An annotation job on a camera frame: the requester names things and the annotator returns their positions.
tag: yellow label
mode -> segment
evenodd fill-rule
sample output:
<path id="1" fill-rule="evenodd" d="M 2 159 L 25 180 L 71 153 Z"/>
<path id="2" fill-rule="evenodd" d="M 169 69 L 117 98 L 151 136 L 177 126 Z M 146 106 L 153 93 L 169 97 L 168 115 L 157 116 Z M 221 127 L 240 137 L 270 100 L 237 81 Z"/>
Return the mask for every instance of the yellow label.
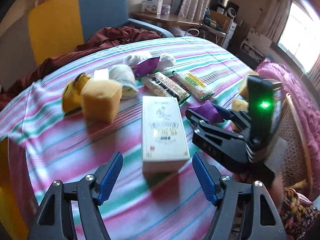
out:
<path id="1" fill-rule="evenodd" d="M 201 82 L 201 80 L 199 80 L 197 77 L 195 77 L 194 75 L 192 75 L 191 73 L 187 73 L 187 75 L 189 77 L 186 77 L 185 79 L 194 86 L 200 85 L 203 88 L 205 88 L 205 84 L 203 82 Z"/>

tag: blue gripper pad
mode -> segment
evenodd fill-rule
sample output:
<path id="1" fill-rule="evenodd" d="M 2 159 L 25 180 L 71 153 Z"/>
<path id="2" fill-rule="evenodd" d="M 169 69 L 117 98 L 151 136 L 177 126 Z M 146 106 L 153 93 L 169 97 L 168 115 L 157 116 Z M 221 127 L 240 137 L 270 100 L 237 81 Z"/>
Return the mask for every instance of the blue gripper pad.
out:
<path id="1" fill-rule="evenodd" d="M 114 159 L 110 169 L 106 173 L 100 184 L 100 194 L 97 198 L 98 204 L 102 205 L 102 203 L 109 199 L 113 186 L 116 183 L 116 180 L 119 176 L 119 173 L 122 169 L 123 165 L 123 157 L 121 153 L 118 153 L 117 157 Z"/>
<path id="2" fill-rule="evenodd" d="M 216 205 L 218 197 L 216 195 L 215 184 L 197 153 L 194 153 L 192 157 L 192 167 L 200 182 L 205 198 L 213 205 Z"/>

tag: purple packet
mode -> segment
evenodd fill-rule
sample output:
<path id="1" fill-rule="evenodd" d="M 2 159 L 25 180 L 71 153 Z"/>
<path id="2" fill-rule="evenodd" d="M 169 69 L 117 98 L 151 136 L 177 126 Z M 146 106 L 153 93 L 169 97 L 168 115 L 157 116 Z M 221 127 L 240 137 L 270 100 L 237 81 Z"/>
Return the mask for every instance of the purple packet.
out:
<path id="1" fill-rule="evenodd" d="M 195 111 L 197 114 L 202 115 L 204 118 L 208 119 L 210 124 L 224 122 L 224 119 L 218 113 L 217 109 L 209 100 L 201 106 L 188 107 L 188 109 Z"/>
<path id="2" fill-rule="evenodd" d="M 159 60 L 160 57 L 152 57 L 140 62 L 137 64 L 137 67 L 133 69 L 134 76 L 141 78 L 152 73 L 157 69 Z"/>

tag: human hand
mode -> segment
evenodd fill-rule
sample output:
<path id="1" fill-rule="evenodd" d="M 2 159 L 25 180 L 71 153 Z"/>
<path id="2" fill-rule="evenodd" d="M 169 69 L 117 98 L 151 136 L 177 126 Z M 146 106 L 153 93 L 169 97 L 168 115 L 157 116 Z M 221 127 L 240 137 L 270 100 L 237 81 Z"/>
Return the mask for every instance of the human hand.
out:
<path id="1" fill-rule="evenodd" d="M 252 175 L 250 175 L 249 177 L 247 175 L 248 175 L 247 173 L 242 173 L 242 174 L 234 173 L 233 179 L 237 182 L 250 183 L 250 184 L 256 181 L 256 179 Z M 282 203 L 284 201 L 284 187 L 283 187 L 281 172 L 279 172 L 276 175 L 275 179 L 273 180 L 271 188 L 267 188 L 267 190 L 279 212 L 281 210 Z"/>

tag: food packet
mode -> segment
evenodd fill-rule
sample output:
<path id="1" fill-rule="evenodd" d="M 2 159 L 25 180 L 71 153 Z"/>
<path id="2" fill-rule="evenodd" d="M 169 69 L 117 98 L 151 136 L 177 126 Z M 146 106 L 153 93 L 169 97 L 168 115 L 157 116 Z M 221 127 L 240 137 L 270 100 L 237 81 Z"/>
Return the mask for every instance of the food packet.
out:
<path id="1" fill-rule="evenodd" d="M 161 97 L 175 97 L 181 106 L 191 95 L 176 82 L 160 72 L 150 74 L 141 79 L 142 83 L 155 95 Z"/>
<path id="2" fill-rule="evenodd" d="M 214 94 L 205 83 L 192 75 L 189 71 L 172 71 L 172 74 L 199 100 L 205 100 Z"/>

